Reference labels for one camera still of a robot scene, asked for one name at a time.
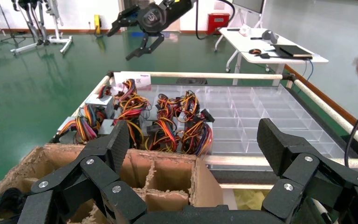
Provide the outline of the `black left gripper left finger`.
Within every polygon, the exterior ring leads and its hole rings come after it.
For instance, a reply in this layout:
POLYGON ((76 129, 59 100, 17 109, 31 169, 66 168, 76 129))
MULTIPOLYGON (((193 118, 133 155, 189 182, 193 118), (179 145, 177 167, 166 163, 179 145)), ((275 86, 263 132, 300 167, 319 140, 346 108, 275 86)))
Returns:
POLYGON ((111 224, 133 224, 147 213, 143 199, 120 178, 129 149, 126 121, 88 142, 74 161, 32 185, 20 224, 64 224, 93 200, 111 224))

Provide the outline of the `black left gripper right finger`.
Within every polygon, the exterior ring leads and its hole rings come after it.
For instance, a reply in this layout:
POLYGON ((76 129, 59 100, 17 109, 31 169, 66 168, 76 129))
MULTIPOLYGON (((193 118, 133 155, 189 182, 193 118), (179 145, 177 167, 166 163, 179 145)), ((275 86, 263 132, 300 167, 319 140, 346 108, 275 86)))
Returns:
POLYGON ((281 132, 263 118, 257 143, 279 177, 262 210, 288 224, 310 197, 339 213, 341 224, 358 224, 358 171, 321 155, 305 138, 281 132))

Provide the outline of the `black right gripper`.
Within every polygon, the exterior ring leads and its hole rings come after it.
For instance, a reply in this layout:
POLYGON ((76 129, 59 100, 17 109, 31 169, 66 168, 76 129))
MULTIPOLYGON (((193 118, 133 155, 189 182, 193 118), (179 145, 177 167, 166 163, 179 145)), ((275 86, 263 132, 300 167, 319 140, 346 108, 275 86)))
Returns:
POLYGON ((129 61, 134 57, 151 54, 165 39, 160 32, 190 11, 194 3, 193 0, 163 0, 159 4, 150 3, 143 9, 140 9, 138 4, 133 5, 118 14, 107 36, 116 34, 121 28, 134 27, 139 24, 144 32, 140 47, 127 55, 125 59, 129 61), (157 39, 147 46, 150 37, 157 37, 157 39))

